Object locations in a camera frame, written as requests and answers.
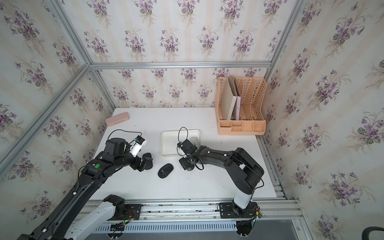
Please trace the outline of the black oval mouse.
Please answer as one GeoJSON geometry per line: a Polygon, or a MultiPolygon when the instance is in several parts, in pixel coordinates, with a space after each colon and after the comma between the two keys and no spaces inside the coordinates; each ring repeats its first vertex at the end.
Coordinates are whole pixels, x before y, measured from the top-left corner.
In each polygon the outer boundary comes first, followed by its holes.
{"type": "Polygon", "coordinates": [[[183,167],[185,171],[192,171],[195,168],[195,163],[187,158],[181,158],[179,159],[179,163],[183,167]]]}

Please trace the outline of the black mouse with logo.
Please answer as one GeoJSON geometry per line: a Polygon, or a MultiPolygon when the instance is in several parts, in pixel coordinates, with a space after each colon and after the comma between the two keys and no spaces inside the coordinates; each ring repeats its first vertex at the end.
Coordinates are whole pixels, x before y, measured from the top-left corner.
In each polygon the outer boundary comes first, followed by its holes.
{"type": "Polygon", "coordinates": [[[160,179],[164,179],[170,175],[170,173],[174,170],[174,166],[170,163],[162,166],[158,171],[158,177],[160,179]]]}

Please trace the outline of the white plastic storage tray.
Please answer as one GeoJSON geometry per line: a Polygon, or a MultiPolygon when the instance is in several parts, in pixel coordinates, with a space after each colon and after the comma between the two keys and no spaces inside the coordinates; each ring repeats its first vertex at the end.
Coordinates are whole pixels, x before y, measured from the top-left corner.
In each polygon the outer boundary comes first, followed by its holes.
{"type": "Polygon", "coordinates": [[[194,145],[199,147],[201,145],[201,133],[199,130],[177,130],[166,131],[161,134],[161,155],[164,157],[174,157],[182,155],[181,150],[177,150],[177,144],[188,139],[194,145]]]}

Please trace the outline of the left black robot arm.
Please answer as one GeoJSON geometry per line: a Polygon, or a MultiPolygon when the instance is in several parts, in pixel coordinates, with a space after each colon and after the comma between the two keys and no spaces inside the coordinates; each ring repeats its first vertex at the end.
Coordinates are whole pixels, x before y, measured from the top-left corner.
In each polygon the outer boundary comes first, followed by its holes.
{"type": "Polygon", "coordinates": [[[122,138],[107,140],[105,149],[79,172],[75,185],[53,212],[31,234],[22,234],[19,239],[84,240],[105,221],[123,218],[124,198],[109,195],[96,210],[73,223],[88,200],[113,174],[126,166],[140,172],[145,170],[152,159],[139,157],[138,153],[146,143],[141,136],[132,143],[122,138]]]}

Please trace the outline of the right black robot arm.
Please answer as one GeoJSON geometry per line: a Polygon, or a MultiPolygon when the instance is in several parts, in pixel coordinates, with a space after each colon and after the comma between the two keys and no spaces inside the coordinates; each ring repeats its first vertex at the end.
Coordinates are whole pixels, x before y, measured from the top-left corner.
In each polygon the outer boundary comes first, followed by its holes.
{"type": "Polygon", "coordinates": [[[223,168],[237,187],[234,207],[245,210],[260,182],[263,183],[264,169],[243,148],[234,151],[219,151],[207,146],[192,144],[189,140],[177,143],[177,152],[182,151],[181,166],[186,171],[204,170],[206,165],[223,168]]]}

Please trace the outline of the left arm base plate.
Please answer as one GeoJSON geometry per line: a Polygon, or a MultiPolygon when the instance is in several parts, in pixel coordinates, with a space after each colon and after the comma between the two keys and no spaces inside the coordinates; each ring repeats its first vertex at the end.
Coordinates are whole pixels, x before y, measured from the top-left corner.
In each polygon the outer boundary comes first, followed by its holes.
{"type": "Polygon", "coordinates": [[[108,212],[107,221],[138,220],[141,204],[127,204],[125,199],[117,195],[109,195],[103,199],[103,210],[108,212]]]}

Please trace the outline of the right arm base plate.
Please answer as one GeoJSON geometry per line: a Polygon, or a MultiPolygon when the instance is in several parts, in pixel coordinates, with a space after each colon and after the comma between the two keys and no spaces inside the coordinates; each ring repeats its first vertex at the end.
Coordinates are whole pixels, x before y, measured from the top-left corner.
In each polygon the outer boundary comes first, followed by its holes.
{"type": "Polygon", "coordinates": [[[221,219],[254,219],[261,216],[260,207],[256,202],[249,202],[245,209],[232,202],[219,203],[217,209],[221,219]]]}

